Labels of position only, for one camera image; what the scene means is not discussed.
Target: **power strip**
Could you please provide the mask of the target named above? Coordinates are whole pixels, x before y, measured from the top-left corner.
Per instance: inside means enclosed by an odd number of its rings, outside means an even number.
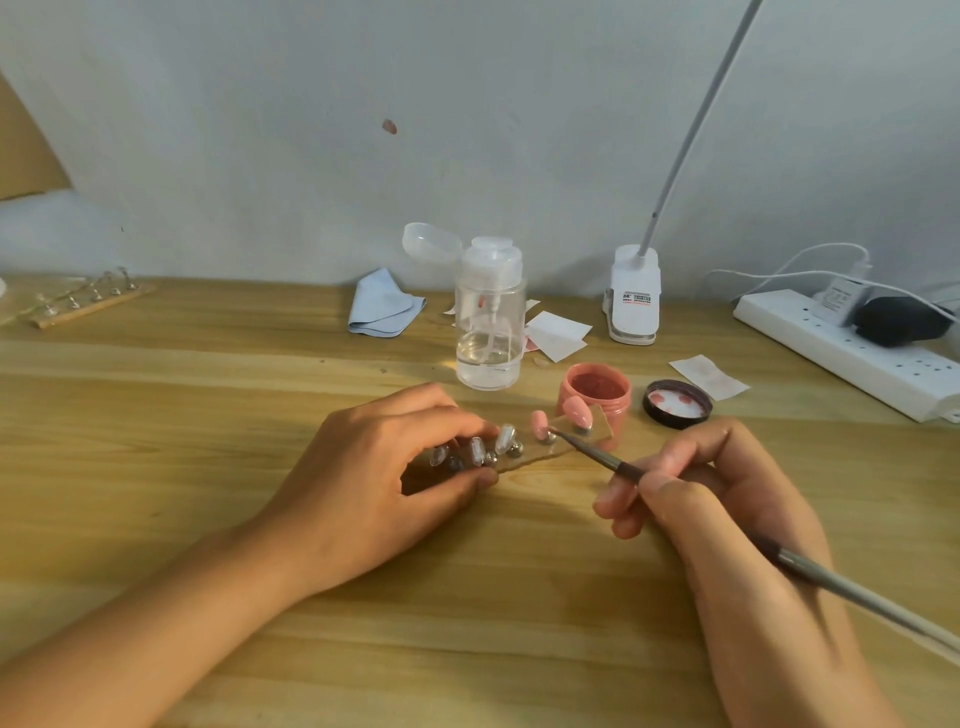
[[[917,422],[960,423],[960,364],[917,346],[884,349],[821,321],[796,291],[744,296],[733,316]]]

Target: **person's left hand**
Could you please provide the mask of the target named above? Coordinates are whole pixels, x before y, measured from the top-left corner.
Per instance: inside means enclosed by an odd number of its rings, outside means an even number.
[[[497,480],[495,470],[476,468],[405,496],[400,476],[414,457],[455,437],[496,433],[439,384],[334,412],[239,537],[289,570],[291,601],[331,589],[406,550]]]

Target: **white wall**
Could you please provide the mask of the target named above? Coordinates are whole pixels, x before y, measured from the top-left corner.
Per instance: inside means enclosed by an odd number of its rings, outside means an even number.
[[[535,286],[588,291],[745,7],[5,0],[0,69],[80,193],[157,241],[125,251],[134,270],[436,284],[399,246],[421,220],[509,234]]]
[[[0,226],[0,268],[437,285],[398,244],[422,220],[594,293],[745,6],[5,0],[0,69],[99,206],[59,224],[110,234]],[[838,239],[879,279],[960,279],[958,27],[955,0],[766,0],[662,219],[667,293]]]

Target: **blue cloth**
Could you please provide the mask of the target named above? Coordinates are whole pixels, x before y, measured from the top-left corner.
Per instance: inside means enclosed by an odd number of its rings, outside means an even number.
[[[380,268],[357,283],[348,328],[351,333],[389,339],[410,326],[425,305],[426,299],[401,291],[390,271]]]

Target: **pink jar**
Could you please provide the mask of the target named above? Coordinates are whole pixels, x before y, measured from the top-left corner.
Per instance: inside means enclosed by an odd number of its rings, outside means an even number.
[[[564,413],[564,401],[574,395],[583,398],[587,404],[599,404],[607,415],[613,436],[598,443],[600,449],[612,450],[620,444],[620,430],[630,409],[630,380],[613,367],[606,364],[585,362],[574,364],[564,375],[557,397],[557,414]]]

